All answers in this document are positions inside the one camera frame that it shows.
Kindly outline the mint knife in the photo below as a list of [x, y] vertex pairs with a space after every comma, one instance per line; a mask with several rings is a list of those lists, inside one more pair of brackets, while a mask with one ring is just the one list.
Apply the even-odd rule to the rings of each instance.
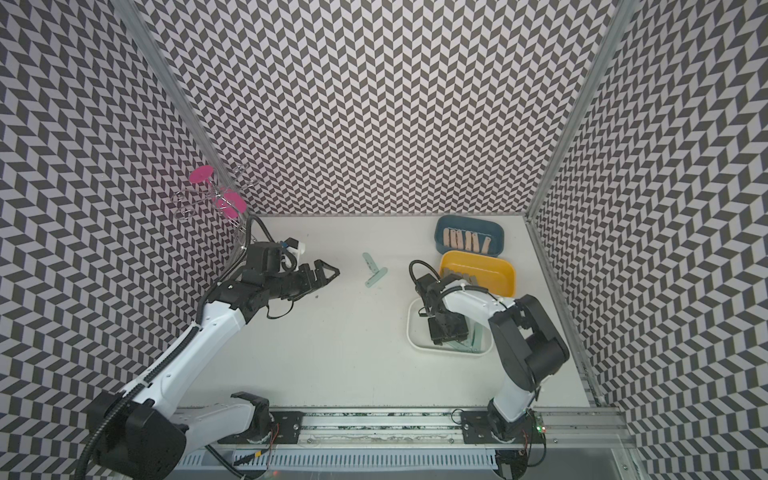
[[473, 344], [466, 344], [465, 342], [449, 341], [446, 346], [453, 351], [467, 354], [479, 354], [482, 352], [481, 347], [477, 347]]
[[471, 343], [472, 350], [475, 353], [482, 353], [484, 351], [483, 338], [484, 338], [484, 328], [479, 324], [475, 324], [473, 327], [472, 343]]
[[366, 262], [369, 270], [373, 274], [377, 273], [379, 271], [379, 268], [378, 268], [377, 264], [375, 263], [375, 261], [373, 260], [373, 257], [368, 252], [364, 252], [362, 254], [362, 256], [363, 256], [363, 259]]

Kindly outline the white storage box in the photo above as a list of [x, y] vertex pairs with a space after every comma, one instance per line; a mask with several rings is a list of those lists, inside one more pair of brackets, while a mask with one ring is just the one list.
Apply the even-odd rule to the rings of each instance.
[[[481, 357], [489, 354], [494, 349], [494, 342], [491, 337], [491, 332], [488, 328], [484, 328], [484, 351], [479, 354], [467, 354], [453, 351], [443, 345], [435, 345], [429, 334], [428, 318], [422, 316], [423, 302], [420, 299], [415, 299], [409, 305], [407, 321], [406, 321], [406, 337], [408, 342], [416, 349], [425, 353], [444, 354], [451, 356], [464, 356], [464, 357]], [[467, 320], [469, 327], [469, 337], [463, 341], [466, 344], [472, 343], [473, 327], [477, 322]]]

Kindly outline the mint knife top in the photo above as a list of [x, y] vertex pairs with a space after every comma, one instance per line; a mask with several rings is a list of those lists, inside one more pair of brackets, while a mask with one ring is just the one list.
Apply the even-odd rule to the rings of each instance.
[[373, 257], [368, 252], [364, 252], [362, 254], [362, 256], [363, 256], [363, 259], [366, 262], [369, 270], [373, 274], [377, 273], [379, 271], [379, 268], [378, 268], [377, 264], [375, 263], [375, 261], [373, 260]]

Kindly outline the mint knife angled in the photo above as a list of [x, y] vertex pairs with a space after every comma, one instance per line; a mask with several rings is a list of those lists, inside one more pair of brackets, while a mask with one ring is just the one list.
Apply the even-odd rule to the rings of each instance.
[[372, 288], [377, 282], [382, 280], [387, 275], [387, 273], [388, 273], [388, 269], [386, 267], [379, 268], [365, 282], [365, 286], [367, 288]]

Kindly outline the yellow storage box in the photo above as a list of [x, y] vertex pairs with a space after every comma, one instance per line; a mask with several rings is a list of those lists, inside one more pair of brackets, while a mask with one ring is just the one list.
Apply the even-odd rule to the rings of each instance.
[[512, 298], [516, 293], [516, 273], [513, 266], [502, 259], [463, 251], [449, 251], [442, 256], [439, 273], [442, 277], [456, 274], [466, 280], [475, 276], [478, 285], [492, 294]]

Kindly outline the dark teal storage box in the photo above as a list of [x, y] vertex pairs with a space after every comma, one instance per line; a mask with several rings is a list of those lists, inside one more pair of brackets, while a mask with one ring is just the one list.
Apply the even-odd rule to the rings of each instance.
[[443, 245], [443, 229], [446, 228], [450, 230], [461, 230], [464, 233], [464, 242], [465, 232], [469, 231], [471, 233], [478, 233], [480, 235], [481, 247], [484, 237], [489, 236], [491, 238], [489, 252], [487, 254], [482, 254], [480, 251], [479, 254], [498, 257], [504, 251], [505, 232], [499, 224], [473, 217], [443, 215], [438, 219], [434, 232], [435, 246], [440, 254], [444, 254], [452, 250], [459, 250], [454, 249], [451, 246], [446, 247]]

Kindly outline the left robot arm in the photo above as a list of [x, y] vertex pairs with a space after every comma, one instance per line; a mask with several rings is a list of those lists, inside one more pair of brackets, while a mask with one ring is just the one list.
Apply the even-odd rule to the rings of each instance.
[[116, 392], [100, 393], [85, 410], [89, 437], [74, 478], [97, 464], [130, 479], [164, 479], [187, 454], [231, 436], [272, 446], [279, 424], [268, 399], [236, 392], [207, 407], [180, 402], [206, 366], [273, 300], [296, 303], [339, 277], [337, 267], [301, 263], [294, 238], [252, 238], [262, 220], [245, 218], [243, 243], [202, 295], [195, 317], [160, 357]]

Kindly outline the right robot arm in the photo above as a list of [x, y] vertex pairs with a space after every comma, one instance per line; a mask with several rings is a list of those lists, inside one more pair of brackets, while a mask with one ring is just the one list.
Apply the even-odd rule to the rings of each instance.
[[531, 406], [541, 384], [570, 358], [567, 343], [539, 300], [532, 295], [501, 297], [457, 273], [441, 277], [422, 260], [411, 261], [408, 272], [419, 296], [409, 307], [409, 343], [430, 353], [479, 356], [496, 351], [504, 377], [480, 423], [489, 432], [480, 437], [531, 442]]

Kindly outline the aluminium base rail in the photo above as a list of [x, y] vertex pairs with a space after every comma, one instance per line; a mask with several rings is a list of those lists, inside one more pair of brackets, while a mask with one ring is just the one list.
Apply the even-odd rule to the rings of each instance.
[[235, 426], [215, 433], [211, 444], [225, 450], [271, 447], [288, 450], [633, 448], [624, 415], [615, 408], [538, 407], [502, 440], [487, 414], [472, 408], [275, 408], [266, 433]]

